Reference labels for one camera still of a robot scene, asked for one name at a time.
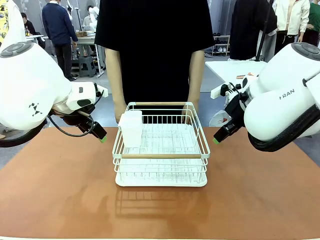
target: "white table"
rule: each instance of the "white table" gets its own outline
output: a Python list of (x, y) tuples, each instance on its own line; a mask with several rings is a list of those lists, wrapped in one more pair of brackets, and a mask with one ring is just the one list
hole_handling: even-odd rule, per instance
[[(267, 65), (264, 61), (207, 61), (205, 63), (215, 73), (222, 83), (241, 84), (243, 79), (237, 76), (252, 73), (255, 76), (260, 74)], [(211, 98), (215, 99), (220, 95), (221, 85), (211, 91)]]
[(96, 78), (100, 78), (105, 73), (105, 71), (101, 69), (100, 56), (99, 56), (100, 54), (99, 54), (98, 46), (95, 44), (95, 39), (96, 39), (95, 35), (78, 37), (77, 44), (78, 45), (94, 45), (95, 51), (96, 51), (96, 57), (98, 61), (98, 67), (99, 67), (99, 75)]
[(37, 38), (41, 38), (41, 37), (43, 37), (43, 35), (31, 35), (31, 36), (26, 36), (25, 38), (27, 39), (27, 41), (35, 40), (36, 44), (39, 44)]

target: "person in green shirt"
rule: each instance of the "person in green shirt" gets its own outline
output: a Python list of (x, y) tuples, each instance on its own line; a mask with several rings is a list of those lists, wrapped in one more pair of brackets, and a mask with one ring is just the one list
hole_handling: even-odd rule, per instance
[(303, 35), (303, 42), (318, 47), (318, 39), (320, 32), (320, 0), (313, 0), (310, 3), (309, 23)]

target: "yellow patterned cloth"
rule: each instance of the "yellow patterned cloth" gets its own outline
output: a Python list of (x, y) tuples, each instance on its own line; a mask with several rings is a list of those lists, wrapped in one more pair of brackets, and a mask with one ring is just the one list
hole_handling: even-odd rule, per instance
[(9, 31), (8, 1), (0, 0), (0, 47)]

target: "man in blue jacket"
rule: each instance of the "man in blue jacket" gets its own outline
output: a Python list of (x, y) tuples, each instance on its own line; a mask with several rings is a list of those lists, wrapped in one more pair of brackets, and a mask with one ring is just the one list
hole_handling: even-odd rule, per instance
[(74, 81), (75, 78), (71, 75), (72, 49), (70, 38), (72, 38), (75, 47), (77, 46), (78, 38), (67, 10), (59, 5), (60, 1), (51, 0), (43, 8), (42, 20), (45, 32), (54, 45), (59, 67), (67, 79)]

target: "black hair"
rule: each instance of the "black hair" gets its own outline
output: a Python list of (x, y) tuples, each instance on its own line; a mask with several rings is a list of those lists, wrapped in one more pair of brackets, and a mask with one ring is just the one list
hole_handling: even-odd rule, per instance
[(88, 12), (89, 12), (89, 9), (90, 9), (90, 8), (94, 8), (94, 6), (89, 5), (89, 6), (86, 8)]

